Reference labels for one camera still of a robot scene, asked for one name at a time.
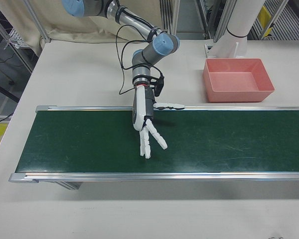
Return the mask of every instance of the white robotic finger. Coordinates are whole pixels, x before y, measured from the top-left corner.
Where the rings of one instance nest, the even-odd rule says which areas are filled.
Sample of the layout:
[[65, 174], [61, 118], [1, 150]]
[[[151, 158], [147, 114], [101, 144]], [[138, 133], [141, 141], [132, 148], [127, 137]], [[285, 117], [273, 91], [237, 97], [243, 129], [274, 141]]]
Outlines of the white robotic finger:
[[167, 149], [167, 143], [165, 139], [157, 132], [156, 128], [154, 127], [153, 123], [148, 119], [146, 120], [146, 126], [148, 131], [153, 135], [153, 137], [156, 139], [158, 144], [163, 148]]
[[154, 108], [156, 108], [158, 110], [164, 110], [164, 109], [182, 110], [185, 108], [184, 105], [170, 104], [170, 103], [155, 103], [153, 106], [154, 106]]
[[150, 136], [149, 136], [149, 130], [144, 127], [142, 129], [143, 134], [144, 134], [144, 153], [145, 153], [145, 158], [150, 158]]
[[144, 156], [145, 154], [145, 144], [144, 144], [144, 132], [140, 131], [140, 156]]

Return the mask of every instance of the black cable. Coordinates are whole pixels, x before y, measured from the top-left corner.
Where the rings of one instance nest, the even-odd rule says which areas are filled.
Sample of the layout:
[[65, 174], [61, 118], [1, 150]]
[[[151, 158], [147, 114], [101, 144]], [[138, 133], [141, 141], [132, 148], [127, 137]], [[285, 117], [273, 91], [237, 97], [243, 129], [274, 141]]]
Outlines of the black cable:
[[152, 26], [148, 21], [146, 21], [146, 20], [140, 18], [139, 16], [133, 15], [133, 14], [131, 14], [131, 13], [125, 11], [125, 10], [123, 10], [123, 12], [124, 12], [127, 16], [133, 18], [134, 20], [138, 20], [139, 22], [143, 23], [145, 26], [147, 26], [147, 27], [149, 27], [149, 28], [153, 28], [153, 26]]
[[[15, 56], [15, 53], [13, 53], [12, 56], [10, 56], [9, 58], [5, 59], [4, 61], [0, 61], [0, 63], [5, 63], [8, 60], [12, 59], [14, 56]], [[16, 66], [16, 65], [13, 65], [13, 64], [10, 64], [10, 65], [14, 66], [14, 67], [21, 67], [21, 66], [23, 66], [23, 65]]]
[[125, 83], [125, 74], [124, 74], [124, 69], [123, 69], [123, 67], [122, 67], [122, 62], [121, 62], [121, 60], [120, 60], [120, 54], [119, 54], [119, 48], [118, 48], [118, 37], [119, 37], [119, 33], [120, 33], [121, 29], [122, 29], [123, 27], [125, 27], [125, 26], [133, 27], [133, 28], [134, 28], [134, 29], [141, 35], [141, 37], [145, 40], [145, 38], [143, 37], [143, 35], [141, 34], [141, 32], [140, 32], [136, 27], [134, 27], [133, 25], [123, 25], [123, 26], [121, 26], [121, 27], [119, 28], [118, 32], [116, 33], [116, 37], [115, 37], [116, 53], [117, 53], [117, 55], [118, 55], [118, 60], [119, 60], [120, 67], [121, 67], [121, 70], [122, 70], [122, 75], [123, 75], [123, 83], [122, 83], [122, 87], [121, 87], [121, 89], [120, 89], [120, 91], [119, 91], [119, 95], [125, 94], [125, 93], [127, 93], [127, 92], [129, 92], [129, 91], [131, 91], [131, 90], [134, 89], [134, 88], [131, 88], [131, 89], [127, 90], [127, 91], [122, 92], [122, 89], [123, 89], [123, 87], [124, 87], [124, 83]]
[[8, 60], [12, 59], [14, 57], [15, 53], [12, 54], [12, 56], [10, 56], [9, 58], [5, 59], [4, 61], [0, 61], [0, 63], [5, 63]]
[[[119, 36], [119, 32], [121, 31], [121, 29], [122, 29], [123, 27], [125, 27], [125, 26], [131, 26], [131, 27], [133, 27], [133, 28], [140, 34], [140, 36], [141, 36], [144, 40], [132, 40], [132, 41], [128, 41], [128, 42], [124, 45], [124, 47], [122, 48], [121, 58], [120, 58], [119, 48], [118, 48], [118, 36]], [[156, 69], [157, 71], [159, 71], [160, 76], [163, 77], [163, 73], [161, 72], [161, 70], [160, 70], [159, 68], [157, 68], [156, 66], [152, 65], [152, 64], [148, 64], [148, 63], [140, 63], [140, 64], [136, 64], [136, 65], [133, 65], [133, 66], [130, 66], [130, 67], [127, 67], [127, 68], [124, 67], [124, 65], [123, 65], [123, 54], [124, 54], [124, 50], [125, 50], [125, 48], [126, 48], [130, 43], [133, 43], [133, 42], [147, 42], [147, 43], [149, 43], [149, 42], [151, 42], [151, 41], [147, 41], [147, 40], [143, 37], [143, 35], [141, 34], [141, 32], [140, 32], [135, 26], [133, 26], [133, 25], [128, 25], [128, 24], [127, 24], [127, 25], [123, 25], [123, 26], [121, 26], [121, 27], [119, 28], [118, 32], [116, 33], [116, 38], [115, 38], [116, 53], [117, 53], [117, 56], [118, 56], [118, 60], [119, 60], [120, 67], [121, 67], [121, 70], [122, 70], [122, 75], [123, 75], [123, 83], [122, 83], [122, 87], [121, 87], [121, 89], [120, 89], [120, 91], [119, 91], [119, 95], [125, 94], [125, 93], [127, 93], [127, 92], [129, 92], [129, 91], [131, 91], [131, 90], [134, 89], [134, 88], [131, 88], [131, 89], [127, 90], [127, 91], [122, 92], [122, 89], [123, 89], [123, 87], [124, 87], [124, 83], [125, 83], [125, 74], [124, 74], [124, 70], [129, 70], [129, 69], [131, 69], [131, 68], [138, 67], [138, 66], [150, 66], [150, 67], [153, 67], [154, 69]]]
[[13, 113], [11, 113], [10, 115], [8, 115], [7, 117], [5, 117], [4, 119], [1, 119], [0, 120], [0, 122], [2, 122], [2, 121], [4, 121], [4, 120], [6, 120], [7, 118], [9, 118], [10, 116], [12, 116], [13, 115]]

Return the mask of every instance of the metal frame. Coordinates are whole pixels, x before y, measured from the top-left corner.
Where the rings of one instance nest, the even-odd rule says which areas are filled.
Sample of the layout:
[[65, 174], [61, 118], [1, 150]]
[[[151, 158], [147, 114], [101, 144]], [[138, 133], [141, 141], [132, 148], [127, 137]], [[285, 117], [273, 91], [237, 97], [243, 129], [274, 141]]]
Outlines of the metal frame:
[[237, 0], [226, 0], [224, 11], [221, 15], [220, 22], [214, 36], [214, 42], [217, 42], [221, 38], [221, 36], [224, 35], [231, 13], [234, 10], [236, 1]]
[[17, 55], [17, 57], [20, 59], [23, 65], [27, 68], [27, 70], [30, 73], [32, 73], [34, 66], [29, 61], [28, 57], [25, 55], [25, 53], [22, 50], [15, 49], [14, 45], [10, 42], [10, 35], [5, 31], [4, 27], [1, 24], [0, 24], [0, 35], [3, 37], [6, 43], [11, 47], [11, 49], [14, 51], [14, 53]]
[[172, 29], [171, 33], [176, 35], [177, 32], [177, 23], [178, 23], [178, 15], [179, 15], [179, 7], [180, 7], [180, 0], [174, 1], [174, 9], [173, 9], [173, 22], [172, 22]]
[[15, 96], [14, 94], [10, 93], [9, 91], [7, 91], [5, 88], [0, 86], [0, 93], [4, 94], [5, 96], [9, 97], [11, 100], [13, 100], [14, 102], [19, 103], [20, 98], [18, 98], [17, 96]]
[[260, 34], [259, 40], [264, 40], [266, 32], [277, 21], [277, 19], [279, 18], [280, 14], [283, 12], [283, 10], [284, 10], [284, 8], [285, 8], [285, 6], [287, 5], [288, 2], [289, 2], [289, 0], [280, 0], [275, 12], [273, 13], [273, 15], [270, 18], [269, 22], [267, 23], [267, 25], [263, 29], [262, 33]]
[[[132, 107], [57, 107], [38, 106], [36, 111], [131, 111]], [[299, 107], [186, 107], [200, 111], [299, 111]], [[201, 172], [201, 173], [13, 173], [9, 182], [53, 182], [70, 190], [79, 189], [82, 182], [102, 181], [299, 181], [299, 172]]]
[[23, 0], [24, 5], [26, 6], [27, 10], [29, 11], [34, 24], [36, 25], [36, 28], [39, 30], [42, 38], [44, 39], [45, 43], [49, 43], [51, 42], [51, 38], [49, 37], [49, 35], [46, 33], [44, 27], [42, 26], [38, 16], [36, 15], [33, 7], [31, 6], [30, 2], [28, 0]]
[[[133, 107], [103, 106], [103, 107], [72, 107], [72, 106], [37, 106], [38, 111], [131, 111]], [[299, 106], [187, 106], [182, 111], [299, 111]]]
[[196, 4], [198, 6], [198, 12], [200, 14], [200, 19], [202, 20], [202, 24], [203, 24], [204, 29], [205, 29], [205, 39], [207, 39], [208, 37], [210, 38], [211, 37], [210, 32], [207, 31], [207, 26], [208, 26], [207, 12], [206, 12], [204, 2], [203, 2], [203, 0], [196, 0]]

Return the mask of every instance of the cable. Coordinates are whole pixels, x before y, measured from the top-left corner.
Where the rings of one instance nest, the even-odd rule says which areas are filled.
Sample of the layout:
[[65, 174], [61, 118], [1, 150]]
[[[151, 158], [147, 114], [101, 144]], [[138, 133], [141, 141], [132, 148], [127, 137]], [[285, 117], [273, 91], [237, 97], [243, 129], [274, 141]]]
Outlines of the cable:
[[7, 118], [9, 118], [10, 116], [12, 116], [13, 115], [13, 113], [11, 113], [10, 115], [8, 115], [7, 117], [5, 117], [4, 119], [1, 119], [0, 120], [0, 122], [2, 122], [2, 121], [4, 121], [4, 120], [6, 120]]
[[[15, 56], [15, 53], [13, 53], [12, 56], [10, 56], [9, 58], [5, 59], [4, 61], [0, 61], [0, 63], [5, 63], [8, 60], [12, 59], [14, 56]], [[21, 66], [23, 66], [23, 65], [16, 66], [16, 65], [13, 65], [13, 64], [10, 64], [10, 65], [12, 65], [14, 67], [21, 67]]]
[[125, 83], [125, 74], [124, 74], [123, 64], [122, 64], [122, 62], [120, 60], [120, 54], [119, 54], [119, 48], [118, 48], [118, 37], [119, 37], [119, 33], [120, 33], [121, 29], [123, 27], [125, 27], [125, 26], [133, 27], [141, 35], [141, 37], [145, 40], [145, 38], [143, 37], [143, 35], [141, 34], [141, 32], [136, 27], [134, 27], [133, 25], [123, 25], [123, 26], [121, 26], [119, 28], [118, 32], [116, 33], [116, 37], [115, 37], [116, 53], [117, 53], [117, 56], [118, 56], [118, 60], [119, 60], [120, 67], [121, 67], [121, 70], [122, 70], [122, 75], [123, 75], [123, 83], [122, 83], [122, 87], [121, 87], [121, 89], [119, 91], [119, 95], [125, 94], [125, 93], [127, 93], [127, 92], [129, 92], [129, 91], [131, 91], [131, 90], [134, 89], [134, 88], [131, 88], [131, 89], [127, 90], [127, 91], [122, 92], [122, 89], [123, 89], [124, 83]]
[[10, 56], [9, 58], [5, 59], [4, 61], [0, 61], [0, 63], [5, 63], [8, 60], [12, 59], [14, 57], [15, 53], [12, 54], [12, 56]]
[[[118, 48], [118, 36], [119, 36], [119, 32], [121, 31], [121, 29], [125, 26], [131, 26], [133, 27], [139, 34], [140, 36], [144, 39], [144, 40], [132, 40], [132, 41], [128, 41], [124, 47], [122, 48], [122, 52], [121, 52], [121, 57], [120, 57], [120, 54], [119, 54], [119, 48]], [[140, 64], [136, 64], [136, 65], [133, 65], [133, 66], [130, 66], [130, 67], [127, 67], [125, 68], [124, 65], [123, 65], [123, 55], [124, 55], [124, 50], [125, 48], [130, 44], [130, 43], [133, 43], [133, 42], [147, 42], [147, 43], [150, 43], [152, 41], [147, 41], [144, 36], [141, 34], [141, 32], [133, 25], [123, 25], [119, 28], [118, 32], [116, 33], [116, 38], [115, 38], [115, 46], [116, 46], [116, 53], [117, 53], [117, 56], [118, 56], [118, 60], [119, 60], [119, 63], [120, 63], [120, 67], [121, 67], [121, 70], [122, 70], [122, 75], [123, 75], [123, 83], [122, 83], [122, 87], [119, 91], [119, 95], [122, 95], [122, 94], [125, 94], [131, 90], [133, 90], [134, 88], [131, 88], [127, 91], [124, 91], [122, 92], [122, 89], [124, 87], [124, 83], [125, 83], [125, 74], [124, 74], [124, 70], [129, 70], [131, 68], [134, 68], [134, 67], [138, 67], [138, 66], [150, 66], [150, 67], [153, 67], [154, 69], [156, 69], [157, 71], [159, 71], [160, 73], [160, 76], [163, 77], [163, 73], [161, 72], [161, 70], [159, 68], [157, 68], [156, 66], [152, 65], [152, 64], [149, 64], [149, 63], [140, 63]]]

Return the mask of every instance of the beige curtain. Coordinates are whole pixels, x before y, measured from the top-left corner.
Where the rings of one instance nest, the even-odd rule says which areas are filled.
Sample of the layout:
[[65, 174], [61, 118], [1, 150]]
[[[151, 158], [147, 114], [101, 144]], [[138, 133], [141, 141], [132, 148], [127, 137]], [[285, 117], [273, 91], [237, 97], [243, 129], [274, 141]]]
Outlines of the beige curtain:
[[[40, 22], [50, 38], [63, 41], [101, 43], [114, 42], [119, 25], [103, 17], [73, 17], [63, 8], [61, 0], [30, 0]], [[153, 25], [162, 27], [159, 0], [120, 0], [135, 14]], [[0, 0], [0, 10], [24, 41], [39, 54], [40, 33], [22, 0]], [[124, 39], [139, 39], [126, 27], [120, 34]]]

